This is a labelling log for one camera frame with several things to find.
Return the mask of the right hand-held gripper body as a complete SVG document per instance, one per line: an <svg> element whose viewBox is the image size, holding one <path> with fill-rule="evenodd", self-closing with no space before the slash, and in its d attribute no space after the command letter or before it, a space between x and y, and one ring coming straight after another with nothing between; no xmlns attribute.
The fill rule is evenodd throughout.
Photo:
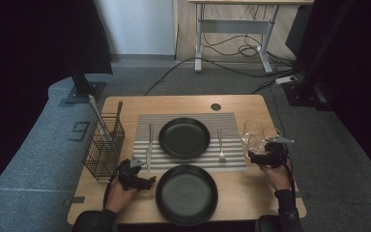
<svg viewBox="0 0 371 232"><path fill-rule="evenodd" d="M276 168L284 164L289 156L287 144L293 143L293 140L277 135L266 138L265 141L267 142L265 145L267 158L271 160L269 166Z"/></svg>

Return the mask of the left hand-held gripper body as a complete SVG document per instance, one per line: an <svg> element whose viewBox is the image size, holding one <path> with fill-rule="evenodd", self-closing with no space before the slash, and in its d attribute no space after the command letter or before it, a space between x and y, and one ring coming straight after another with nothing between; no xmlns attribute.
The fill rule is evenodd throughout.
<svg viewBox="0 0 371 232"><path fill-rule="evenodd" d="M144 162L136 156L122 160L118 166L118 180L124 190L143 189L143 181L137 176Z"/></svg>

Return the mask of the clear drinking glass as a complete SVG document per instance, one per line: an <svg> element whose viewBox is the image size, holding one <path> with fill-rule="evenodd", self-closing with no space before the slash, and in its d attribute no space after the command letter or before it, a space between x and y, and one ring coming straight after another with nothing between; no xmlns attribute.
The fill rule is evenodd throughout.
<svg viewBox="0 0 371 232"><path fill-rule="evenodd" d="M263 143L248 143L244 149L245 156L250 159L251 155L264 156L266 154Z"/></svg>
<svg viewBox="0 0 371 232"><path fill-rule="evenodd" d="M243 125L242 142L247 144L249 139L258 135L262 129L263 125L260 122L254 119L247 120Z"/></svg>
<svg viewBox="0 0 371 232"><path fill-rule="evenodd" d="M280 135L281 131L278 128L269 126L262 129L261 139L263 141L274 141Z"/></svg>

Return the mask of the silver knife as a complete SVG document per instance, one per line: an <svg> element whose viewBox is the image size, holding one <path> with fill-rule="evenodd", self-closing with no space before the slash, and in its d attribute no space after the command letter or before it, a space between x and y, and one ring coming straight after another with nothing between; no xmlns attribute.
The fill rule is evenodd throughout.
<svg viewBox="0 0 371 232"><path fill-rule="evenodd" d="M146 151L146 164L147 164L147 170L149 172L151 172L153 142L154 142L154 125L149 124L149 144L148 144L148 148Z"/></svg>

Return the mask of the black wire cutlery basket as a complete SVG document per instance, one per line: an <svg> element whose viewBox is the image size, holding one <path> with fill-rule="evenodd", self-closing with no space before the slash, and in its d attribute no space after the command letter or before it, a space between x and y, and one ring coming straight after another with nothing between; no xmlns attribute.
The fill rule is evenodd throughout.
<svg viewBox="0 0 371 232"><path fill-rule="evenodd" d="M111 141L107 141L101 123L96 122L90 131L85 146L83 164L96 180L108 179L119 164L125 129L117 114L104 114L102 117Z"/></svg>

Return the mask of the silver fork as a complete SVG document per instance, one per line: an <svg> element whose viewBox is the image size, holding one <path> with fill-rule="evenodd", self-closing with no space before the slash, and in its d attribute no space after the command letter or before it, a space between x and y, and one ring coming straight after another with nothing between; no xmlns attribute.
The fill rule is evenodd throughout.
<svg viewBox="0 0 371 232"><path fill-rule="evenodd" d="M217 129L217 135L218 135L218 144L219 144L219 161L220 162L225 162L226 157L225 154L223 153L223 141L222 141L222 130L221 128Z"/></svg>

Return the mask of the black plate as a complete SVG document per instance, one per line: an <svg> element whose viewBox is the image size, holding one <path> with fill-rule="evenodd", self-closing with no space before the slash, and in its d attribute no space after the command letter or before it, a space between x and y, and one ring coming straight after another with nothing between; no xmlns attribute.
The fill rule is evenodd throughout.
<svg viewBox="0 0 371 232"><path fill-rule="evenodd" d="M175 159L195 159L208 149L211 135L208 128L193 118L176 118L166 123L158 135L159 146Z"/></svg>
<svg viewBox="0 0 371 232"><path fill-rule="evenodd" d="M215 212L218 190L214 178L203 168L183 164L167 170L156 188L161 215L179 226L195 226Z"/></svg>

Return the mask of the person's right hand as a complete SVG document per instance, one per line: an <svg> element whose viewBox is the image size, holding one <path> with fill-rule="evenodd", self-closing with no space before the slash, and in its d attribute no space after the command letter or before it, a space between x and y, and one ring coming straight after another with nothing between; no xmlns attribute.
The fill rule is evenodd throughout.
<svg viewBox="0 0 371 232"><path fill-rule="evenodd" d="M275 191L291 189L289 174L284 166L270 168L266 165L260 165L259 168L265 173L267 180Z"/></svg>

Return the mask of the person's left hand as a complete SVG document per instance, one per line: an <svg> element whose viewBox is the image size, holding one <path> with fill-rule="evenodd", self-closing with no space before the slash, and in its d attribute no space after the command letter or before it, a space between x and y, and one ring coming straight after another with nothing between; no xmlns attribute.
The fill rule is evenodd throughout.
<svg viewBox="0 0 371 232"><path fill-rule="evenodd" d="M135 188L125 190L119 180L115 179L110 185L104 208L118 214L125 209L136 193Z"/></svg>

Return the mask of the striped grey placemat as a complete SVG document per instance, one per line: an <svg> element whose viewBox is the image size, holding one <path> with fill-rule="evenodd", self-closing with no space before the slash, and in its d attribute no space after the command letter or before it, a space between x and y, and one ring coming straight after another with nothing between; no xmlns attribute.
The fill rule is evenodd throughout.
<svg viewBox="0 0 371 232"><path fill-rule="evenodd" d="M159 146L158 135L161 128L176 118L193 118L203 123L209 130L211 142L203 155L195 159L175 159L165 154ZM233 113L200 114L142 114L138 117L136 135L132 154L140 160L146 159L149 144L149 124L154 125L154 142L152 152L152 173L163 173L181 164L191 164L209 172L241 171L246 169L245 155ZM226 161L219 161L219 144L217 129L222 130L223 153Z"/></svg>

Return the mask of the black metal stand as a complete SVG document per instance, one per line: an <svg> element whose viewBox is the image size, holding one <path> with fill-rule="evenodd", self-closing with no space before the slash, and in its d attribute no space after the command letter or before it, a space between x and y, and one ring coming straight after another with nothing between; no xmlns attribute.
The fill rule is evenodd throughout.
<svg viewBox="0 0 371 232"><path fill-rule="evenodd" d="M89 81L75 65L70 66L70 75L73 87L67 97L60 101L60 107L72 107L78 103L88 103L91 97L94 98L95 102L99 101L105 87L104 82Z"/></svg>
<svg viewBox="0 0 371 232"><path fill-rule="evenodd" d="M291 106L331 110L332 94L325 68L354 3L355 0L314 0L312 5L298 7L285 44L297 57L300 80L282 85Z"/></svg>

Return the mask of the white power strip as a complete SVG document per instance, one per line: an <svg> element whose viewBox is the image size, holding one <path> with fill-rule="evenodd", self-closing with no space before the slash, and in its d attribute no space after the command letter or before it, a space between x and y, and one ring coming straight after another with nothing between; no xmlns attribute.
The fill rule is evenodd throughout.
<svg viewBox="0 0 371 232"><path fill-rule="evenodd" d="M275 80L275 84L279 85L279 84L288 83L288 82L297 81L297 80L298 79L294 75L284 76L284 77L277 78Z"/></svg>

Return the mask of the dark curtain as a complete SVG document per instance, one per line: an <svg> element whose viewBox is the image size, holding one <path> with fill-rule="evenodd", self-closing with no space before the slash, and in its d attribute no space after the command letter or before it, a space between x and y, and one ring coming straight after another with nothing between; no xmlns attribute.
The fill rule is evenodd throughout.
<svg viewBox="0 0 371 232"><path fill-rule="evenodd" d="M328 56L331 106L371 159L371 0L355 0Z"/></svg>
<svg viewBox="0 0 371 232"><path fill-rule="evenodd" d="M71 65L111 71L95 0L0 0L0 174Z"/></svg>

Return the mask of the white-legged wooden desk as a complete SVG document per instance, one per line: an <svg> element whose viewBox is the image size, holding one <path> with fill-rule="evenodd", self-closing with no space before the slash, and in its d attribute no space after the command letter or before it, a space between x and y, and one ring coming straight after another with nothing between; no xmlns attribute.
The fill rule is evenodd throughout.
<svg viewBox="0 0 371 232"><path fill-rule="evenodd" d="M271 38L273 26L276 21L280 6L312 6L314 0L187 0L197 7L197 42L195 49L194 70L202 71L202 37L204 33L219 34L259 34L264 40L257 48L258 55L266 73L271 73L272 68L267 54L267 47ZM269 20L255 19L209 19L204 18L207 5L265 5L273 6L273 13Z"/></svg>

